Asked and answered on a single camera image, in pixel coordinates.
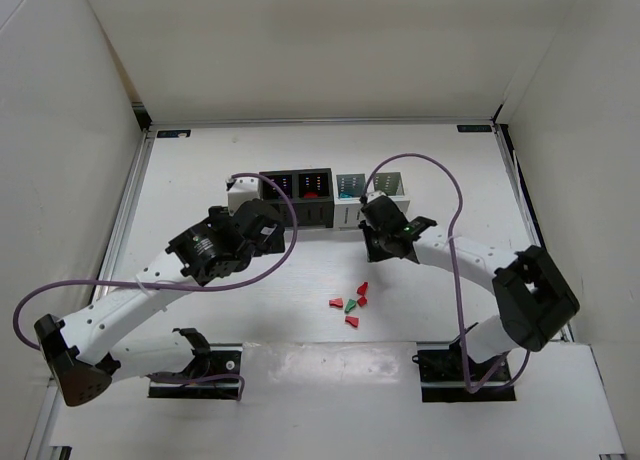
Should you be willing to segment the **red lego slope bottom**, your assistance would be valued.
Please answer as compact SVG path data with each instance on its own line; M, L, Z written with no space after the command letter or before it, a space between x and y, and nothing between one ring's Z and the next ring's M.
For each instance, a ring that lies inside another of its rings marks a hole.
M359 318L354 316L346 316L345 322L353 328L357 328L359 326Z

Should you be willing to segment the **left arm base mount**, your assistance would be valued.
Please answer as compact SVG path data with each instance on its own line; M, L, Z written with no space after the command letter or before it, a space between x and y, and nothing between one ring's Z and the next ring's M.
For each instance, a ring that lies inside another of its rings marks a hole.
M239 402L245 389L241 375L243 347L211 344L195 328L175 329L174 333L188 342L194 359L180 372L149 376L148 397Z

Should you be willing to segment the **green lego slope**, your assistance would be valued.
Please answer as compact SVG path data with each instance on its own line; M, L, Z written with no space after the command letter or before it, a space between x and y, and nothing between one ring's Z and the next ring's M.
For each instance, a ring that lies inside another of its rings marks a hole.
M357 302L355 300L353 300L353 299L349 299L347 304L346 304L346 306L345 306L344 312L345 313L350 313L356 307L357 307Z

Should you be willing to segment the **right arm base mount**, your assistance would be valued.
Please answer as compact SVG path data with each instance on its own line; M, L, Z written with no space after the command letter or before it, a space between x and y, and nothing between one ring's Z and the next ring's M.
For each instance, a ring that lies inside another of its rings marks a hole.
M476 393L466 389L458 344L418 344L411 360L418 367L423 403L516 401L511 371L505 359Z

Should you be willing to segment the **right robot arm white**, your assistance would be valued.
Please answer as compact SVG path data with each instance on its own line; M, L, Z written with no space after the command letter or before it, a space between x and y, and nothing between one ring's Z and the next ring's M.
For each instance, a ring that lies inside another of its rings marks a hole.
M465 332L475 364L516 348L538 352L579 312L577 297L542 247L509 252L455 238L426 217L408 220L381 192L365 197L361 214L369 262L398 258L439 268L494 295L498 313Z

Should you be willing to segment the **red lego slope top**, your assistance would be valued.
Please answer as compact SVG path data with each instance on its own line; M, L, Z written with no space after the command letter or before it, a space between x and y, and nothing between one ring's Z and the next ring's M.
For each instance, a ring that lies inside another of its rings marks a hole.
M368 283L364 282L357 288L356 292L359 296L365 296L367 293L367 290L368 290Z

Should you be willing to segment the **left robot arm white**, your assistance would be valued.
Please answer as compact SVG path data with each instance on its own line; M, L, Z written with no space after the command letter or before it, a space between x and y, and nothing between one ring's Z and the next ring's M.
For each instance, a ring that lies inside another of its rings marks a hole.
M70 407L83 405L114 382L150 377L158 383L204 381L211 347L194 328L161 337L130 339L129 333L172 302L212 281L244 271L255 257L284 250L279 212L263 200L234 213L212 207L208 216L170 240L164 252L138 272L130 288L34 325L39 348Z

